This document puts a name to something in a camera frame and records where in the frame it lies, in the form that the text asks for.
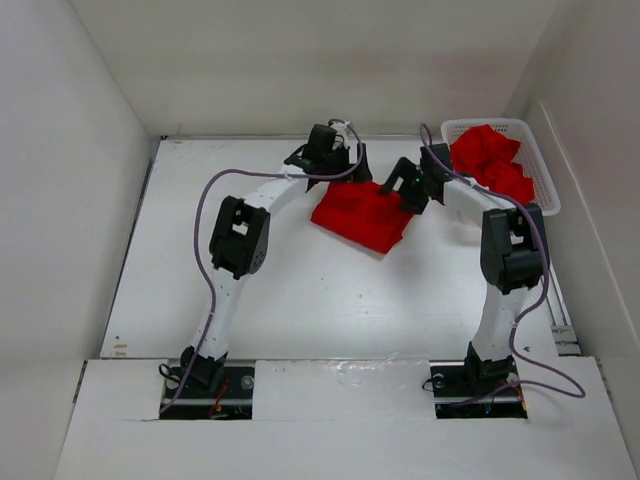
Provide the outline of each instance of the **crumpled red cloth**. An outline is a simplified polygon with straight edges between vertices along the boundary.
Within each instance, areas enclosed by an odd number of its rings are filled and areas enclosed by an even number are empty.
[[[374,182],[330,183],[311,221],[371,250],[388,253],[402,240],[413,214],[400,210],[397,192],[379,195],[379,190]]]
[[[512,162],[519,148],[517,140],[480,125],[471,127],[451,145],[451,161],[455,170],[470,173],[480,185],[527,204],[535,198],[535,191],[522,165]]]

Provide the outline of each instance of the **red cloth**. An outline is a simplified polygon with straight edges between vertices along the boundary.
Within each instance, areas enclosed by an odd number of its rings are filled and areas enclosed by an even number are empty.
[[[480,185],[527,204],[535,198],[535,191],[522,165],[512,162],[519,148],[517,140],[489,125],[480,125],[464,132],[451,145],[451,161],[455,170],[470,173]]]
[[[413,217],[399,209],[396,192],[379,195],[380,185],[331,183],[311,215],[311,221],[379,253],[387,253],[402,240]]]

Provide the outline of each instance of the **white basket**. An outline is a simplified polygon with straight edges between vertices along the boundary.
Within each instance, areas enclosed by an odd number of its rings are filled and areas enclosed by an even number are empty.
[[[533,134],[522,120],[514,118],[474,118],[465,120],[448,120],[442,124],[442,138],[451,148],[460,135],[476,125],[490,125],[496,132],[505,137],[518,140],[521,145],[514,162],[522,165],[524,174],[533,179],[535,203],[542,209],[544,216],[552,216],[560,211],[560,199],[553,186],[553,180],[540,154]]]

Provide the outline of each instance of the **white wall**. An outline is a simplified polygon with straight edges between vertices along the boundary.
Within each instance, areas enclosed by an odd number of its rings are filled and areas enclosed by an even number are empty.
[[[151,133],[238,134],[305,133],[336,115],[369,133],[500,116],[571,2],[71,3]]]
[[[640,2],[596,1],[534,105],[563,210],[552,256],[584,350],[600,358],[640,466]]]
[[[148,137],[64,0],[0,15],[0,362],[96,355]]]

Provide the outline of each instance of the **purple cable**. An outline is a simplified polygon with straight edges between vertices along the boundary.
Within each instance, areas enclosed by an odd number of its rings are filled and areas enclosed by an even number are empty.
[[[477,403],[480,400],[484,400],[485,398],[490,398],[493,397],[495,395],[497,395],[498,393],[502,392],[503,390],[506,390],[508,388],[514,388],[517,387],[519,385],[533,385],[536,387],[542,387],[542,388],[546,388],[547,390],[552,390],[554,392],[557,393],[561,393],[563,395],[567,395],[569,397],[573,397],[573,398],[584,398],[587,396],[587,392],[585,392],[584,388],[582,387],[582,385],[580,385],[576,380],[574,380],[573,378],[571,378],[569,375],[567,375],[566,373],[558,370],[555,367],[552,367],[551,365],[547,365],[545,363],[539,362],[537,360],[533,360],[532,358],[526,357],[523,354],[521,354],[520,352],[518,352],[516,350],[516,330],[518,328],[518,325],[520,324],[520,321],[529,313],[533,312],[536,308],[538,308],[540,305],[542,305],[544,303],[544,301],[547,298],[547,294],[549,293],[549,262],[547,259],[547,254],[544,250],[544,242],[542,241],[542,236],[540,235],[540,231],[538,230],[538,227],[536,226],[535,222],[533,221],[533,218],[531,218],[531,215],[529,214],[529,212],[527,212],[526,208],[524,208],[522,206],[522,204],[520,204],[520,202],[518,202],[517,200],[511,198],[508,195],[504,195],[502,193],[496,193],[496,192],[492,192],[488,189],[482,188],[481,186],[477,185],[477,184],[472,184],[468,178],[460,175],[459,173],[456,173],[455,171],[453,171],[452,169],[450,169],[449,167],[447,167],[444,163],[442,163],[440,161],[440,159],[433,153],[433,151],[431,150],[431,132],[429,131],[429,128],[424,124],[421,123],[420,124],[420,139],[422,140],[422,143],[425,146],[425,149],[427,150],[427,152],[429,153],[429,155],[431,156],[431,159],[436,162],[436,164],[442,168],[445,172],[447,172],[449,175],[451,175],[452,177],[454,177],[456,180],[461,181],[462,183],[464,183],[465,185],[469,185],[471,188],[473,188],[474,190],[482,193],[483,195],[487,195],[490,197],[495,197],[495,198],[500,198],[502,200],[506,200],[507,202],[513,204],[518,211],[522,214],[522,216],[525,218],[525,220],[527,221],[527,223],[529,224],[529,228],[531,229],[531,233],[533,234],[533,242],[536,246],[536,248],[538,249],[538,252],[540,252],[540,258],[542,260],[542,293],[540,294],[540,298],[538,298],[538,300],[535,301],[535,303],[533,305],[531,305],[530,307],[524,309],[522,312],[520,312],[520,314],[515,318],[514,320],[514,325],[511,328],[511,333],[509,335],[509,348],[511,349],[511,353],[513,353],[513,356],[516,358],[519,358],[520,360],[530,363],[531,365],[535,365],[536,367],[540,367],[540,368],[544,368],[545,370],[548,370],[552,373],[555,373],[556,375],[559,375],[560,377],[564,378],[565,380],[569,381],[571,384],[573,384],[573,386],[575,386],[578,389],[579,393],[575,393],[575,392],[570,392],[568,390],[563,390],[561,388],[558,387],[554,387],[553,385],[549,385],[543,382],[538,382],[536,380],[516,380],[514,382],[510,382],[507,383],[505,385],[501,385],[500,387],[496,388],[495,390],[479,396],[479,397],[475,397],[475,398],[470,398],[468,400],[465,400],[463,402],[457,402],[457,403],[452,403],[450,406],[452,407],[464,407],[466,405],[471,405],[472,403]]]
[[[355,137],[357,143],[358,143],[358,159],[356,161],[356,163],[354,163],[351,167],[349,167],[347,170],[345,170],[342,173],[338,173],[335,175],[307,175],[307,174],[291,174],[291,175],[285,175],[283,173],[262,173],[262,172],[250,172],[247,170],[240,170],[237,168],[229,168],[226,170],[222,170],[218,173],[216,173],[211,180],[209,180],[209,182],[207,182],[207,184],[204,187],[204,190],[202,191],[202,194],[200,195],[200,200],[198,201],[198,207],[196,209],[196,218],[195,218],[195,222],[193,225],[193,253],[196,257],[196,263],[198,265],[198,270],[200,270],[200,273],[202,274],[202,276],[204,277],[205,282],[207,282],[207,286],[209,287],[209,291],[211,292],[211,310],[209,311],[209,316],[207,317],[207,322],[205,323],[204,329],[202,331],[202,335],[200,336],[200,339],[198,340],[198,344],[196,345],[196,348],[193,351],[193,355],[191,355],[191,359],[189,360],[189,363],[187,364],[187,367],[184,370],[184,373],[182,375],[182,378],[180,379],[180,383],[178,384],[178,388],[176,389],[176,392],[173,394],[173,397],[171,398],[171,400],[169,400],[169,402],[167,402],[165,405],[162,406],[162,408],[160,408],[160,413],[164,413],[166,412],[169,408],[171,408],[171,406],[175,403],[175,401],[180,398],[180,395],[182,394],[182,390],[184,390],[184,386],[187,383],[187,378],[189,378],[189,375],[191,373],[191,370],[193,369],[193,365],[195,364],[196,358],[198,356],[198,353],[200,352],[200,349],[202,348],[202,345],[204,344],[204,339],[207,337],[207,332],[209,331],[209,327],[211,327],[211,322],[213,321],[213,315],[216,311],[216,290],[215,287],[213,286],[213,280],[211,279],[211,277],[209,277],[209,274],[207,273],[207,270],[204,266],[204,263],[202,262],[202,258],[200,257],[200,245],[199,245],[199,238],[200,238],[200,222],[202,220],[202,211],[204,209],[204,202],[207,199],[207,195],[209,194],[209,191],[211,190],[211,187],[213,187],[213,184],[216,183],[220,178],[224,177],[225,175],[229,175],[232,173],[235,173],[237,175],[244,175],[245,177],[260,177],[260,178],[308,178],[309,180],[324,180],[324,181],[328,181],[328,180],[337,180],[339,178],[345,177],[347,175],[350,175],[351,173],[353,173],[355,171],[356,168],[358,168],[358,166],[360,165],[360,162],[362,161],[362,156],[364,153],[364,149],[362,148],[362,140],[360,139],[360,136],[358,135],[358,133],[354,130],[354,128],[348,124],[347,122],[345,122],[344,120],[340,120],[337,118],[332,118],[331,120],[329,120],[329,125],[332,125],[334,123],[342,123],[346,126],[346,128],[353,134],[353,136]],[[298,148],[294,153],[299,153],[302,147]]]

